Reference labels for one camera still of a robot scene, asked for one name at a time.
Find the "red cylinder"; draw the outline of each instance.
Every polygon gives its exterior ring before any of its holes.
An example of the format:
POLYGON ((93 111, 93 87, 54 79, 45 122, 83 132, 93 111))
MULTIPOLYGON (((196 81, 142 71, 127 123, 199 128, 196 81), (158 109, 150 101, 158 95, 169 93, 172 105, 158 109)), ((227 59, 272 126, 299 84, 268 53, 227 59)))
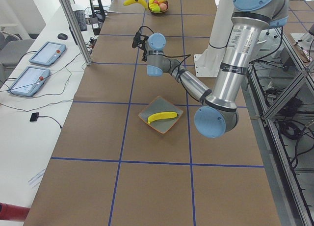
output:
POLYGON ((27 207, 0 203, 0 220, 24 222, 28 212, 27 207))

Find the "gray square plate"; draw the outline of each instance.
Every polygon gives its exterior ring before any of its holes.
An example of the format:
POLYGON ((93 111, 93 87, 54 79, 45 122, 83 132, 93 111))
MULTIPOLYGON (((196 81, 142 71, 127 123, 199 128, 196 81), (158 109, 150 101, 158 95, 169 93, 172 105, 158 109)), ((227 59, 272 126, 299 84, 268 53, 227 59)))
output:
POLYGON ((164 98, 157 96, 147 107, 144 108, 143 111, 139 113, 138 116, 151 128, 164 134, 178 121, 182 114, 183 111, 181 109, 177 108, 175 105, 171 104, 164 98), (148 124, 148 117, 158 112, 176 112, 178 116, 171 119, 154 121, 148 124))

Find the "black keyboard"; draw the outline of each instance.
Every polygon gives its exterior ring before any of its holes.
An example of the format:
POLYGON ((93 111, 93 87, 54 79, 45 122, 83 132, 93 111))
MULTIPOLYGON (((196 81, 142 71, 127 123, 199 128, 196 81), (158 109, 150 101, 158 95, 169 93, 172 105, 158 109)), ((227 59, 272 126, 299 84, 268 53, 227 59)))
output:
POLYGON ((84 10, 82 10, 82 9, 74 10, 73 12, 74 12, 75 18, 77 19, 78 26, 79 26, 80 30, 81 31, 87 31, 87 25, 86 25, 86 21, 85 21, 84 10))

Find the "white desk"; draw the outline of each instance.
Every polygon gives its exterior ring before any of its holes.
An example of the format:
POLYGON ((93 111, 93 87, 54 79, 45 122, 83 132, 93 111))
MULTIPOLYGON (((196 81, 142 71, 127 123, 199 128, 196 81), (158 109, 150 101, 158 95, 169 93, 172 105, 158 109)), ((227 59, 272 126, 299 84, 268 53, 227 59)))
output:
MULTIPOLYGON (((82 9, 74 5, 73 9, 82 9)), ((60 7, 51 21, 43 29, 29 51, 38 50, 45 42, 53 41, 66 44, 67 49, 64 54, 52 65, 50 70, 53 73, 60 70, 70 62, 77 54, 79 48, 74 43, 68 28, 68 23, 60 7), (67 40, 59 40, 57 35, 65 33, 67 40)), ((82 32, 86 42, 93 37, 91 26, 88 31, 82 32)), ((11 77, 18 75, 30 65, 28 59, 32 54, 26 55, 11 77)), ((62 100, 71 100, 79 86, 85 67, 83 57, 79 55, 67 68, 72 72, 72 76, 62 95, 43 96, 40 98, 20 98, 7 92, 0 92, 0 103, 15 108, 30 110, 44 106, 49 103, 56 103, 62 100)), ((52 75, 35 96, 43 94, 58 94, 62 92, 65 82, 70 73, 63 69, 52 75)), ((40 116, 51 116, 64 124, 72 102, 63 102, 56 105, 47 106, 35 110, 40 116)), ((37 122, 29 122, 32 111, 22 112, 0 105, 0 202, 7 204, 30 207, 36 195, 38 185, 31 187, 28 181, 45 169, 50 159, 51 153, 60 134, 59 125, 50 118, 38 118, 37 122)), ((0 221, 0 226, 20 226, 23 223, 0 221)))

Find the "robotic arm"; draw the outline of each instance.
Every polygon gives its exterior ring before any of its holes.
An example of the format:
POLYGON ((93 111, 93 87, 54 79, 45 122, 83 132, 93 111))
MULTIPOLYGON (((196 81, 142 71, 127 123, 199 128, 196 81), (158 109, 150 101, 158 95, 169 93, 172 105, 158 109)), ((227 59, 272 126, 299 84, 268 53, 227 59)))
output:
POLYGON ((231 19, 234 27, 213 90, 187 71, 178 60, 164 56, 166 39, 161 33, 144 36, 141 40, 139 30, 132 45, 133 48, 140 47, 144 50, 143 61, 147 61, 149 76, 169 73, 191 96, 205 105, 196 112, 194 122, 198 131, 209 138, 223 135, 238 122, 235 99, 260 32, 283 26, 288 19, 289 0, 233 2, 235 9, 231 19))

